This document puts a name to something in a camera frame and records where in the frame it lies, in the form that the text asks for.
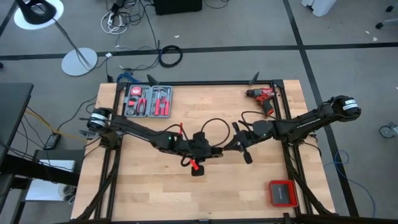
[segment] white lamp base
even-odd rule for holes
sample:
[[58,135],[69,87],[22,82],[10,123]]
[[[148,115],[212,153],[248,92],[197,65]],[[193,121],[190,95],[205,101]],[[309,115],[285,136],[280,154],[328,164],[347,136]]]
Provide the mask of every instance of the white lamp base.
[[64,56],[62,59],[62,71],[70,76],[80,76],[90,72],[93,68],[95,68],[98,56],[97,53],[89,49],[87,47],[79,48],[81,54],[86,58],[86,63],[82,57],[78,57],[76,50],[72,50]]

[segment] black box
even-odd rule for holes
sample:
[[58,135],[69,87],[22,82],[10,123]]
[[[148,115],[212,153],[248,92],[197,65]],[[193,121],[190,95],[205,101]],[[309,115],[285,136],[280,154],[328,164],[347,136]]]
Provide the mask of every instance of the black box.
[[157,15],[201,11],[202,0],[154,0]]

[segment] tool kit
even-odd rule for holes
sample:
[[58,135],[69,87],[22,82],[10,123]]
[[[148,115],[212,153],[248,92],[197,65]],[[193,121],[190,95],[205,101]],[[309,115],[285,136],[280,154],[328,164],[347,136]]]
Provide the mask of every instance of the tool kit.
[[169,118],[173,88],[160,85],[131,85],[126,94],[126,117]]

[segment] caster wheel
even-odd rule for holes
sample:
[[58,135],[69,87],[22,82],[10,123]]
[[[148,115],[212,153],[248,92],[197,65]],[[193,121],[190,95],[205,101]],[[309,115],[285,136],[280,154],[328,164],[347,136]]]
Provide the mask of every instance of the caster wheel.
[[379,129],[379,132],[380,132],[381,136],[383,136],[385,138],[394,138],[395,137],[394,130],[392,130],[389,125],[381,126]]
[[382,27],[384,27],[384,25],[381,22],[376,25],[376,29],[381,29]]
[[393,8],[394,8],[394,6],[387,7],[386,12],[391,12],[393,10]]

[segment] black desk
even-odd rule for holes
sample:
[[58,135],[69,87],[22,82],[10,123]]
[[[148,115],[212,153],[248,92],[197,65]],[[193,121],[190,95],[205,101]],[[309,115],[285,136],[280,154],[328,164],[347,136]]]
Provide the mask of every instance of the black desk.
[[32,93],[31,83],[0,83],[0,212],[6,202],[8,191],[25,189],[30,178],[77,186],[79,174],[45,166],[18,156],[8,154],[14,135]]

